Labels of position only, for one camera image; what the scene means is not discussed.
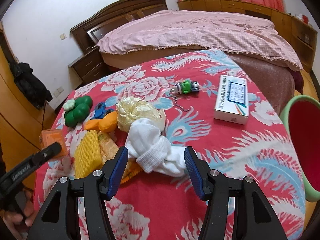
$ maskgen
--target blue gripper pad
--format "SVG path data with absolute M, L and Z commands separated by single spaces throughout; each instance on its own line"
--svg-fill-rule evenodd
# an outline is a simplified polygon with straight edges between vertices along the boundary
M 199 159 L 196 156 L 196 153 L 194 152 L 194 150 L 190 149 L 193 152 L 192 155 L 191 155 L 191 153 L 190 153 L 188 148 L 189 147 L 187 147 L 184 150 L 184 161 L 186 163 L 186 167 L 187 167 L 187 170 L 188 170 L 188 173 L 189 173 L 193 188 L 194 188 L 197 196 L 201 200 L 203 200 L 204 197 L 205 197 L 205 194 L 204 194 L 204 191 L 203 191 L 202 178 L 201 178 L 199 170 L 198 170 L 198 168 L 196 166 L 196 163 L 195 163 L 196 160 L 194 160 L 194 158 L 197 158 L 197 160 L 199 160 Z
M 118 160 L 109 179 L 109 189 L 107 192 L 107 197 L 109 199 L 111 199 L 117 193 L 124 173 L 124 169 L 128 162 L 128 149 L 126 147 L 123 147 L 123 150 L 120 153 L 119 157 L 117 156 L 118 154 L 119 152 L 116 154 L 114 158 L 118 158 Z

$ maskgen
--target metal screw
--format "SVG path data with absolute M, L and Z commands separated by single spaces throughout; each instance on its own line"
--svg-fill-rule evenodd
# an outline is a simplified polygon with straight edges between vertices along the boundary
M 100 176 L 101 174 L 102 174 L 101 170 L 96 170 L 96 171 L 93 172 L 93 175 L 96 176 L 96 177 Z
M 218 176 L 218 175 L 219 175 L 219 171 L 217 171 L 217 170 L 211 170 L 211 171 L 210 171 L 210 175 L 212 175 L 212 176 Z
M 249 182 L 249 183 L 252 183 L 252 182 L 253 182 L 253 178 L 250 177 L 250 176 L 246 176 L 246 177 L 245 177 L 245 181 L 246 181 L 246 182 Z
M 59 179 L 59 181 L 60 181 L 61 183 L 65 183 L 65 182 L 67 182 L 67 180 L 68 180 L 67 177 L 62 177 L 62 178 Z

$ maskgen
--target white wall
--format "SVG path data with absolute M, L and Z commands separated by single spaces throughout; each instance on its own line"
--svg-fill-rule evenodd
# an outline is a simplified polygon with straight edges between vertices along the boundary
M 68 65 L 82 55 L 70 29 L 103 7 L 118 0 L 14 0 L 2 21 L 8 42 L 20 62 L 29 63 L 46 87 L 53 92 L 64 88 L 50 105 L 56 108 L 81 80 Z M 166 0 L 178 9 L 177 0 Z M 65 33 L 63 41 L 60 35 Z
M 304 5 L 304 3 L 301 0 L 284 0 L 284 6 L 287 13 L 291 13 L 292 15 L 302 13 L 305 16 L 307 16 L 313 28 L 318 32 L 316 55 L 315 55 L 315 60 L 313 62 L 312 70 L 315 73 L 318 81 L 320 82 L 320 29 L 319 29 L 319 26 L 316 24 L 316 21 L 314 20 L 311 13 L 309 12 L 307 7 Z

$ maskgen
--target bead chain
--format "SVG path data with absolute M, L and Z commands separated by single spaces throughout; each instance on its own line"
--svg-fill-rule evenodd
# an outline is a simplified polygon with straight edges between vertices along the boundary
M 177 103 L 178 99 L 177 99 L 176 96 L 174 96 L 174 95 L 172 94 L 172 91 L 169 92 L 169 95 L 170 95 L 172 98 L 174 98 L 174 105 L 175 105 L 175 106 L 181 108 L 182 111 L 185 111 L 185 112 L 190 111 L 190 109 L 184 109 L 182 106 L 178 105 L 178 103 Z

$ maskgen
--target white box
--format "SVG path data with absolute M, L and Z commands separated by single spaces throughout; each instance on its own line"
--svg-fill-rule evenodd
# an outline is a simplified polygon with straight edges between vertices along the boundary
M 215 119 L 245 124 L 249 117 L 248 87 L 244 78 L 220 76 Z

